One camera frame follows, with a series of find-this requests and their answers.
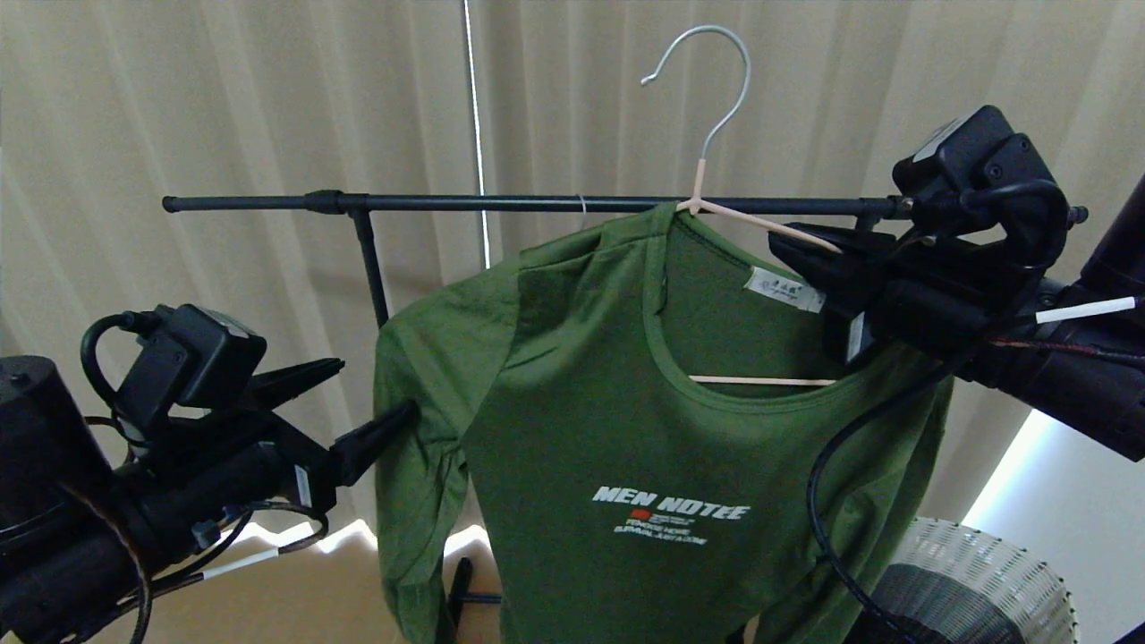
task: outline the clothes hanger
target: clothes hanger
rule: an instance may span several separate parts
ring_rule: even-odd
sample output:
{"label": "clothes hanger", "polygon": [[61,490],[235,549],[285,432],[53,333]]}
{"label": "clothes hanger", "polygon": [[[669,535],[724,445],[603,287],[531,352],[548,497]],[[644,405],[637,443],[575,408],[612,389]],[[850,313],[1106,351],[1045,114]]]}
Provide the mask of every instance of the clothes hanger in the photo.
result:
{"label": "clothes hanger", "polygon": [[717,123],[716,126],[712,127],[711,132],[708,133],[708,138],[704,139],[704,146],[700,150],[700,162],[696,164],[696,179],[693,182],[692,187],[692,198],[677,204],[676,210],[677,211],[687,210],[692,214],[697,214],[700,210],[703,209],[704,211],[710,212],[712,214],[719,214],[732,219],[739,219],[740,221],[744,221],[747,223],[766,228],[772,233],[779,235],[787,235],[788,237],[793,237],[796,239],[802,239],[804,242],[815,244],[816,246],[827,249],[831,252],[842,253],[843,251],[838,246],[826,239],[821,239],[814,235],[804,233],[803,230],[796,230],[795,228],[791,228],[789,226],[783,226],[782,223],[776,223],[774,221],[768,221],[766,219],[752,217],[750,214],[745,214],[737,210],[725,207],[719,204],[713,204],[712,202],[705,201],[701,196],[701,190],[704,183],[704,168],[705,165],[708,164],[708,147],[711,146],[712,139],[716,136],[716,133],[719,132],[720,128],[727,124],[727,121],[732,120],[732,117],[735,116],[735,112],[740,111],[740,105],[743,104],[743,100],[748,96],[748,84],[751,80],[751,56],[748,55],[748,46],[743,44],[743,40],[741,40],[740,37],[735,34],[735,32],[733,32],[727,28],[717,24],[697,25],[678,36],[676,40],[673,40],[672,44],[668,46],[668,50],[664,52],[664,55],[661,56],[660,63],[656,65],[656,69],[648,76],[640,79],[641,87],[648,85],[653,80],[656,80],[656,78],[660,76],[660,71],[664,69],[664,63],[668,62],[668,58],[672,55],[672,52],[676,50],[676,47],[680,42],[684,42],[686,39],[692,38],[697,33],[703,33],[708,31],[716,32],[727,37],[732,42],[735,44],[735,47],[740,50],[740,56],[743,58],[743,86],[740,88],[740,97],[736,99],[735,104],[732,105],[732,109],[727,112],[727,115],[725,115],[724,118],[721,118],[719,123]]}
{"label": "clothes hanger", "polygon": [[[708,138],[704,139],[704,146],[700,150],[700,162],[696,164],[696,179],[693,182],[692,187],[692,198],[677,204],[676,205],[677,212],[681,210],[687,210],[692,214],[697,214],[702,209],[705,212],[710,212],[712,214],[719,214],[732,219],[737,219],[747,223],[752,223],[755,226],[766,228],[771,233],[776,233],[779,235],[787,235],[796,239],[802,239],[804,242],[815,244],[829,251],[842,253],[843,251],[838,246],[826,239],[820,239],[814,235],[804,233],[803,230],[796,230],[795,228],[783,226],[782,223],[775,223],[774,221],[768,221],[766,219],[760,219],[758,217],[752,217],[750,214],[742,213],[737,210],[725,207],[719,204],[713,204],[709,201],[705,201],[701,196],[701,190],[704,183],[704,166],[708,164],[708,147],[711,144],[712,139],[716,136],[716,133],[719,132],[720,128],[727,124],[727,121],[732,120],[732,117],[735,116],[735,112],[740,111],[740,105],[743,104],[743,100],[748,96],[748,84],[751,80],[751,56],[748,55],[747,45],[743,44],[743,40],[741,40],[740,37],[735,34],[735,32],[733,32],[727,28],[714,24],[697,25],[678,36],[676,40],[673,40],[672,44],[668,46],[668,50],[664,52],[664,55],[661,56],[660,63],[656,65],[656,69],[648,76],[640,79],[641,87],[648,85],[653,80],[656,80],[656,78],[660,76],[660,71],[664,68],[664,63],[668,62],[669,56],[672,55],[672,52],[676,50],[676,47],[680,42],[685,41],[686,39],[697,33],[703,33],[708,31],[716,32],[727,37],[732,42],[735,44],[735,47],[740,50],[740,56],[743,58],[743,86],[740,88],[740,96],[739,99],[736,99],[735,104],[732,105],[732,109],[724,116],[724,118],[719,120],[719,123],[716,124],[714,127],[712,127],[711,132],[708,133]],[[835,380],[831,379],[750,378],[750,377],[737,377],[737,376],[688,376],[688,377],[696,383],[720,383],[720,384],[737,384],[737,385],[787,385],[787,386],[822,387],[835,384]]]}

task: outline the hanger hook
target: hanger hook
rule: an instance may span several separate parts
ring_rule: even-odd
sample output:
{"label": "hanger hook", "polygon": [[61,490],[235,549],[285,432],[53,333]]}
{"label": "hanger hook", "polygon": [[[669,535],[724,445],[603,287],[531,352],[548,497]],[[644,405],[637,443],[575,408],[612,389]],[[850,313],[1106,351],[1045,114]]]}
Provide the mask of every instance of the hanger hook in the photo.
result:
{"label": "hanger hook", "polygon": [[661,56],[660,63],[656,65],[656,69],[648,76],[640,79],[641,87],[648,85],[653,80],[656,80],[656,77],[660,76],[660,70],[664,69],[664,63],[668,62],[669,56],[671,56],[672,52],[676,50],[676,46],[679,45],[680,42],[684,42],[686,39],[697,33],[703,33],[705,31],[713,31],[716,33],[726,36],[732,42],[735,44],[736,49],[740,50],[740,56],[743,57],[743,87],[740,88],[740,97],[735,100],[735,104],[732,105],[732,109],[728,110],[727,115],[725,115],[724,118],[721,118],[719,123],[716,124],[716,127],[712,127],[712,131],[708,133],[708,138],[704,139],[704,147],[701,148],[700,150],[701,159],[708,158],[708,146],[711,144],[712,139],[716,136],[716,133],[719,132],[719,129],[724,127],[724,125],[727,124],[727,121],[732,120],[732,117],[735,116],[735,112],[740,111],[740,105],[743,104],[743,100],[748,96],[748,83],[751,80],[751,56],[748,55],[748,46],[743,44],[743,40],[741,40],[740,37],[736,36],[734,31],[727,29],[726,26],[720,26],[718,24],[697,25],[678,36],[676,40],[673,40],[672,44],[668,46],[668,50],[664,52],[664,55]]}

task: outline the shirt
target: shirt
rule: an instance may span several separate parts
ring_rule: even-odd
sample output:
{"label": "shirt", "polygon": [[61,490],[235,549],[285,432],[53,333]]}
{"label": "shirt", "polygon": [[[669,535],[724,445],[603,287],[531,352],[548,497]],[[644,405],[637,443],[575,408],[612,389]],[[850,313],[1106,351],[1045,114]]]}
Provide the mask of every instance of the shirt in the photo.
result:
{"label": "shirt", "polygon": [[[756,267],[789,292],[758,288]],[[396,315],[376,407],[412,398],[421,417],[379,461],[377,532],[405,637],[452,642],[441,556],[472,476],[506,643],[714,644],[759,613],[757,644],[840,642],[859,605],[820,559],[807,474],[845,423],[934,363],[899,344],[832,363],[820,317],[790,304],[802,288],[665,204]],[[870,423],[820,484],[831,542],[866,588],[922,500],[949,395],[946,382]]]}

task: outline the neckline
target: neckline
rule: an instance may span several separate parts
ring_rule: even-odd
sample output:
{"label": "neckline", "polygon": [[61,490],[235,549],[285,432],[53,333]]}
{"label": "neckline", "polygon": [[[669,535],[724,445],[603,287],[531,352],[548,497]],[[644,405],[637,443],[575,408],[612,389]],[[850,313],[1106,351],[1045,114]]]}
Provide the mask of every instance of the neckline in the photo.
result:
{"label": "neckline", "polygon": [[727,241],[722,235],[709,227],[706,223],[693,217],[688,212],[677,213],[676,204],[663,204],[653,212],[653,235],[648,238],[645,256],[645,280],[643,301],[641,315],[643,317],[645,340],[652,353],[653,360],[661,375],[681,394],[692,400],[727,411],[753,413],[753,414],[780,414],[790,413],[806,407],[822,405],[834,400],[839,395],[853,391],[870,375],[882,371],[881,367],[892,360],[892,354],[898,353],[889,347],[886,351],[875,356],[864,368],[844,376],[834,385],[820,387],[814,391],[795,393],[779,398],[743,398],[717,391],[712,391],[700,383],[696,383],[680,368],[672,356],[672,352],[664,338],[663,321],[658,311],[662,301],[662,290],[664,288],[665,261],[668,259],[668,235],[672,223],[686,227],[693,234],[700,236],[705,243],[713,246],[713,250],[731,256],[744,262],[747,266],[759,266],[768,270],[798,278],[790,272],[773,266],[751,253]]}

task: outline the clothing rack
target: clothing rack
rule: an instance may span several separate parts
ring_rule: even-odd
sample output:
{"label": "clothing rack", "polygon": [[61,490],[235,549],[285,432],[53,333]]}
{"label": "clothing rack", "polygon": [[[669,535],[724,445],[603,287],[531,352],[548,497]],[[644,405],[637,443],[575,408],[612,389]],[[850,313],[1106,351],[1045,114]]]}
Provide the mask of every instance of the clothing rack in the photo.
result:
{"label": "clothing rack", "polygon": [[[365,264],[370,299],[374,317],[381,328],[389,320],[386,290],[381,282],[381,264],[374,245],[371,212],[607,212],[637,213],[664,203],[680,203],[687,197],[600,197],[600,196],[487,196],[487,195],[369,195],[341,190],[317,190],[295,196],[254,197],[164,197],[163,207],[169,213],[222,210],[306,210],[322,214],[348,214],[354,220],[362,260]],[[747,214],[850,215],[855,228],[870,230],[882,219],[908,217],[913,204],[907,197],[772,198],[709,197],[706,201]],[[471,592],[473,561],[461,558],[453,573],[448,608],[453,625],[460,623],[465,604],[500,604],[499,595]],[[726,644],[743,644],[744,628],[727,636]]]}

